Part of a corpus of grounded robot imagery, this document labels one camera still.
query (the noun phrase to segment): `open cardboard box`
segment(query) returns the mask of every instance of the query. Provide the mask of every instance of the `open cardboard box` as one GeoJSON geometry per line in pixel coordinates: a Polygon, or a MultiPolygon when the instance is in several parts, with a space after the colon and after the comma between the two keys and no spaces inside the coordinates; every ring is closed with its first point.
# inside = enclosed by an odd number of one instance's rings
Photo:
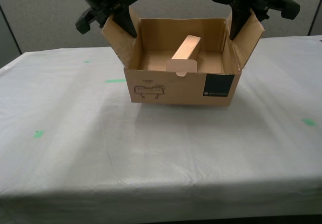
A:
{"type": "Polygon", "coordinates": [[[140,19],[130,9],[136,39],[108,18],[103,35],[122,63],[132,102],[228,106],[264,28],[252,14],[229,39],[227,19],[140,19]],[[172,57],[188,35],[198,36],[193,59],[172,57]]]}

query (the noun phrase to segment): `gray wall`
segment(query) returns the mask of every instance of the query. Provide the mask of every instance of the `gray wall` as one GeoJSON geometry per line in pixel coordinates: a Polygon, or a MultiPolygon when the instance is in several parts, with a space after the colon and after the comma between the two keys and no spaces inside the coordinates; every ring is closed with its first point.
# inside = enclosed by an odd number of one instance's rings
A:
{"type": "Polygon", "coordinates": [[[316,19],[314,21],[311,35],[322,35],[322,0],[321,0],[320,8],[316,15],[316,19]]]}
{"type": "MultiPolygon", "coordinates": [[[[265,37],[308,34],[319,0],[295,0],[301,13],[295,21],[269,12],[265,37]]],[[[97,25],[86,35],[75,29],[75,22],[87,9],[83,0],[0,0],[14,35],[23,52],[62,47],[106,46],[97,25]]],[[[211,0],[140,0],[134,8],[142,17],[203,18],[226,17],[229,6],[211,0]]]]}
{"type": "Polygon", "coordinates": [[[20,52],[5,19],[0,12],[0,68],[17,58],[19,55],[20,52]]]}

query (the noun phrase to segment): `white sheet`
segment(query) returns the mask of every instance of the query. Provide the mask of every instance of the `white sheet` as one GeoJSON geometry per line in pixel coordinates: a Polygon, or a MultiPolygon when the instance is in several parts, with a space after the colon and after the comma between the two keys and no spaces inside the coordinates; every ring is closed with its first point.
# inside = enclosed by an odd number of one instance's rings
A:
{"type": "Polygon", "coordinates": [[[0,223],[322,214],[319,40],[262,39],[229,108],[130,103],[111,48],[23,55],[0,70],[0,223]]]}

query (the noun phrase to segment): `wooden block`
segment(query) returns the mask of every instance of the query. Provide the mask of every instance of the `wooden block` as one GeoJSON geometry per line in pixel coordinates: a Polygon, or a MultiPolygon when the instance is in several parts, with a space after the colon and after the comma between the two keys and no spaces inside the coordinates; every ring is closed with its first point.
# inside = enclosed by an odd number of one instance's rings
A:
{"type": "Polygon", "coordinates": [[[200,52],[200,37],[188,35],[172,59],[197,60],[200,52]]]}

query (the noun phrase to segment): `black label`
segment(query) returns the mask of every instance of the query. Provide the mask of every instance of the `black label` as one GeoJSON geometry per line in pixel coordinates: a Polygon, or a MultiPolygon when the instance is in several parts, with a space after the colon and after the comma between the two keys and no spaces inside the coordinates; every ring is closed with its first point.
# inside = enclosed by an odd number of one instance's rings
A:
{"type": "Polygon", "coordinates": [[[233,74],[207,74],[204,97],[228,97],[235,76],[233,74]]]}

